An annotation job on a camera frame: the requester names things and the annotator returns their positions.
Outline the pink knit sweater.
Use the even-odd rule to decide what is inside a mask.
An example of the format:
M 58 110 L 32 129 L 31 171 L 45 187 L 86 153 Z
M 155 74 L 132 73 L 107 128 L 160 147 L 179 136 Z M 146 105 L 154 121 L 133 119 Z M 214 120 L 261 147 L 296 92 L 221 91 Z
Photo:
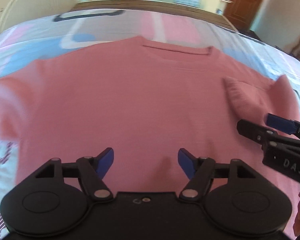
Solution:
M 136 36 L 36 59 L 0 77 L 0 141 L 15 144 L 19 184 L 46 161 L 71 163 L 111 147 L 104 182 L 113 193 L 180 192 L 177 154 L 220 163 L 241 159 L 294 206 L 300 185 L 262 164 L 260 146 L 239 135 L 267 114 L 300 120 L 288 77 L 274 79 L 215 47 Z

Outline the brown wooden door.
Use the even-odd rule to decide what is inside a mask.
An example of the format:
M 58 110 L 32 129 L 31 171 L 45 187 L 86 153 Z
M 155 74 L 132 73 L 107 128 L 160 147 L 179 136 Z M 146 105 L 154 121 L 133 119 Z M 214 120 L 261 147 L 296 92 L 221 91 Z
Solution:
M 249 30 L 263 0 L 230 0 L 223 15 L 237 30 Z

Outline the patterned bed sheet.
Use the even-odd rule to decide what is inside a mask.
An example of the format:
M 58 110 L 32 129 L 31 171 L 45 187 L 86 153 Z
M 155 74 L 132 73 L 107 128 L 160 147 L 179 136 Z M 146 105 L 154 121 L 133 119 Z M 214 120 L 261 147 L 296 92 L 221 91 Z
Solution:
M 141 36 L 191 48 L 215 47 L 265 77 L 285 74 L 300 111 L 300 63 L 279 50 L 205 21 L 137 10 L 87 10 L 18 24 L 0 34 L 0 77 L 36 59 Z M 0 202 L 15 185 L 18 149 L 0 141 Z M 0 215 L 0 239 L 6 229 Z

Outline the wooden bed footboard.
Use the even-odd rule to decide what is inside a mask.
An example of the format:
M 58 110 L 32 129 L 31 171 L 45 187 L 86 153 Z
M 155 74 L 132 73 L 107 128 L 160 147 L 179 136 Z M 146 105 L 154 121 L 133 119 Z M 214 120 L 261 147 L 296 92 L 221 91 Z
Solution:
M 153 0 L 96 0 L 77 3 L 71 11 L 88 9 L 124 9 L 159 12 L 206 21 L 214 25 L 238 32 L 235 26 L 223 15 L 214 14 L 188 5 Z

